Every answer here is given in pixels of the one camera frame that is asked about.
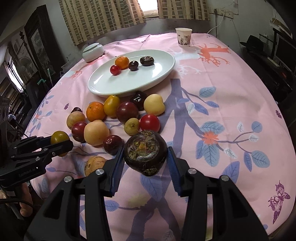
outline tablecloth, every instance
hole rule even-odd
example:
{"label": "tablecloth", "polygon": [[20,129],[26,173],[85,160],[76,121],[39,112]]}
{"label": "tablecloth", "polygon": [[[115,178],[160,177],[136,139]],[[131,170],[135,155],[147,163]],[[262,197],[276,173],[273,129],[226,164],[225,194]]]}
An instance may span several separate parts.
{"label": "tablecloth", "polygon": [[[146,35],[104,46],[105,54],[81,60],[52,88],[31,120],[26,134],[49,136],[63,130],[71,136],[66,119],[74,107],[86,112],[92,101],[105,99],[90,93],[93,71],[116,56],[143,49],[171,53],[176,65],[160,84],[146,91],[158,93],[165,113],[159,116],[160,133],[176,155],[204,175],[228,175],[246,197],[267,233],[289,216],[295,200],[295,151],[285,121],[259,77],[229,47],[208,34],[193,34],[190,47],[180,47],[176,33]],[[107,118],[110,132],[125,141],[123,124]],[[102,147],[76,142],[65,157],[54,157],[46,174],[31,181],[46,198],[67,175],[84,176],[89,156],[112,156]],[[84,197],[80,231],[85,236]],[[114,241],[180,240],[187,198],[174,191],[165,164],[153,177],[145,177],[125,164],[115,197],[105,199]],[[213,212],[208,196],[208,234]]]}

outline screw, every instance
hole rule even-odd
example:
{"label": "screw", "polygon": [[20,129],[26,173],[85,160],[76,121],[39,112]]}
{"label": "screw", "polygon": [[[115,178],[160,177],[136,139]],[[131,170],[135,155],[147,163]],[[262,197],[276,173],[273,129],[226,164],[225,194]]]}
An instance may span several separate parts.
{"label": "screw", "polygon": [[189,169],[188,169],[188,173],[189,173],[189,174],[196,174],[196,173],[197,173],[197,170],[194,169],[194,168],[189,168]]}
{"label": "screw", "polygon": [[229,177],[226,175],[221,176],[222,181],[227,182],[229,181]]}
{"label": "screw", "polygon": [[64,182],[68,183],[70,181],[72,181],[72,177],[71,176],[64,177]]}
{"label": "screw", "polygon": [[104,174],[104,170],[103,169],[97,169],[96,174],[97,175],[102,175],[102,174]]}

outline white jar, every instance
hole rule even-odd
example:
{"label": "white jar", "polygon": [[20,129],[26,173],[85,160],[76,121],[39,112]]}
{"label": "white jar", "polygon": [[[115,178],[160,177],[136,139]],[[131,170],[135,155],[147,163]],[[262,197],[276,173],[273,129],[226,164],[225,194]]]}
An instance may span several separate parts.
{"label": "white jar", "polygon": [[101,57],[105,53],[103,45],[94,43],[87,46],[82,53],[85,62],[92,62],[93,60]]}

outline paper cup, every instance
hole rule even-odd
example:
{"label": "paper cup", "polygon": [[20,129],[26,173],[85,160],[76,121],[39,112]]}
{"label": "paper cup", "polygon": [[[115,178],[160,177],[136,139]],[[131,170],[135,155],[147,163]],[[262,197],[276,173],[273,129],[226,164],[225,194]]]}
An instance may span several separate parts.
{"label": "paper cup", "polygon": [[178,44],[180,46],[189,46],[191,40],[192,29],[190,28],[176,28]]}

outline red tomato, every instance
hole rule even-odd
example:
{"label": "red tomato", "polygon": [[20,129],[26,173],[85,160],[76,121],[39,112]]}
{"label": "red tomato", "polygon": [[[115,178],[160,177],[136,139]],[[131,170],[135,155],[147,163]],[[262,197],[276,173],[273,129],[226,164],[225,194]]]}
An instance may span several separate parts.
{"label": "red tomato", "polygon": [[140,127],[143,131],[153,130],[158,132],[160,129],[160,122],[155,115],[144,115],[140,120]]}
{"label": "red tomato", "polygon": [[110,68],[110,72],[112,75],[118,75],[120,72],[120,68],[117,65],[112,65]]}

